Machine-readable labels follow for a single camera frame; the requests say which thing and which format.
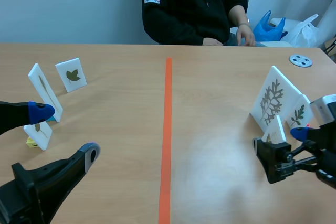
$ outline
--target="leaf card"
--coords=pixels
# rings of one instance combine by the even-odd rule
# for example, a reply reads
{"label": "leaf card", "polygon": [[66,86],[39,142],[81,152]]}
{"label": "leaf card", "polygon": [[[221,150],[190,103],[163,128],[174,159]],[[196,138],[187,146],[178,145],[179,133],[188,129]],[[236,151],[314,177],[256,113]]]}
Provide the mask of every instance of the leaf card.
{"label": "leaf card", "polygon": [[25,125],[23,130],[43,151],[47,149],[53,130],[46,122],[37,123],[35,125]]}
{"label": "leaf card", "polygon": [[310,101],[304,94],[300,97],[295,107],[290,111],[286,122],[290,129],[306,127],[313,118],[313,111],[310,108]]}
{"label": "leaf card", "polygon": [[254,103],[251,115],[263,132],[276,115],[283,122],[297,103],[302,93],[280,72],[272,66],[262,89]]}
{"label": "leaf card", "polygon": [[87,85],[79,58],[55,66],[68,93]]}
{"label": "leaf card", "polygon": [[276,115],[274,120],[269,124],[269,127],[261,140],[272,144],[286,142],[286,135],[279,115]]}
{"label": "leaf card", "polygon": [[61,120],[63,108],[59,103],[55,93],[51,89],[47,78],[43,74],[40,66],[36,63],[28,74],[28,77],[34,85],[37,93],[41,96],[44,103],[51,105],[55,109],[54,118],[57,122]]}

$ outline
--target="metal disc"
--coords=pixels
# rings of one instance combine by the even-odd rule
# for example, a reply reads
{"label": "metal disc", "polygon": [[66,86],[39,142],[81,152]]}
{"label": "metal disc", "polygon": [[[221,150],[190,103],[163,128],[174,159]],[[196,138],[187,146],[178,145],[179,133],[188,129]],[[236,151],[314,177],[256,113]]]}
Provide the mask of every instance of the metal disc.
{"label": "metal disc", "polygon": [[294,65],[302,67],[302,68],[309,68],[313,65],[313,61],[303,55],[292,55],[289,57],[289,61],[292,62]]}

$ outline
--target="wrist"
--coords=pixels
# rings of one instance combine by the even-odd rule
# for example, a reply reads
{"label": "wrist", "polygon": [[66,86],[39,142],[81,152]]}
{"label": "wrist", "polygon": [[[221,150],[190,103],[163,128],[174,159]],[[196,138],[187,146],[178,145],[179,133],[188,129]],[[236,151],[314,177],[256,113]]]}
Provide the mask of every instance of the wrist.
{"label": "wrist", "polygon": [[249,24],[249,23],[247,23],[247,22],[241,22],[241,23],[238,24],[238,28],[239,28],[240,26],[243,26],[243,25],[250,27],[250,24]]}

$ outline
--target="pressed leaf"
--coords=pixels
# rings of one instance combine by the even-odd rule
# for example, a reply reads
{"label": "pressed leaf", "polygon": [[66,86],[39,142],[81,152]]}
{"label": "pressed leaf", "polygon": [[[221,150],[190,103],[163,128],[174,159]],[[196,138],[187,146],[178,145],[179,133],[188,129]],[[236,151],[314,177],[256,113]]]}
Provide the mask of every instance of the pressed leaf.
{"label": "pressed leaf", "polygon": [[279,99],[284,95],[283,89],[278,90],[279,86],[280,82],[276,79],[271,86],[268,86],[264,97],[261,99],[260,107],[263,115],[260,120],[264,119],[266,125],[274,119],[277,113],[281,112],[282,104]]}
{"label": "pressed leaf", "polygon": [[67,71],[66,76],[70,81],[78,81],[80,77],[77,76],[78,69],[75,69],[73,72]]}
{"label": "pressed leaf", "polygon": [[297,111],[297,110],[294,110],[294,116],[295,118],[292,118],[292,125],[294,125],[295,123],[300,126],[301,125],[301,122],[299,120],[302,120],[304,117],[303,117],[303,114],[304,114],[304,107],[305,105],[302,105],[300,107],[300,109]]}
{"label": "pressed leaf", "polygon": [[268,136],[266,138],[266,142],[267,143],[272,143],[270,134],[268,134]]}
{"label": "pressed leaf", "polygon": [[35,130],[39,132],[41,129],[41,125],[39,123],[35,124]]}
{"label": "pressed leaf", "polygon": [[51,102],[53,103],[54,108],[58,111],[58,109],[57,109],[57,107],[56,107],[54,101],[52,100],[52,98],[50,97],[50,95],[49,95],[49,93],[48,93],[47,87],[46,87],[46,85],[44,84],[44,81],[43,81],[42,77],[41,77],[40,75],[39,75],[38,77],[39,77],[39,79],[40,79],[40,82],[41,82],[41,85],[42,85],[43,89],[46,91],[46,93],[47,93],[47,95],[49,96]]}

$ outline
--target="orange tape line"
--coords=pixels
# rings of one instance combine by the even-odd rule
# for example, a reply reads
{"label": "orange tape line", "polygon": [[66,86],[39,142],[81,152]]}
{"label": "orange tape line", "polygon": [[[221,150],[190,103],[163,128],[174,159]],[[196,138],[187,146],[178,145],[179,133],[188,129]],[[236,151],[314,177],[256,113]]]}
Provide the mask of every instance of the orange tape line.
{"label": "orange tape line", "polygon": [[170,224],[172,159],[172,59],[166,61],[159,224]]}

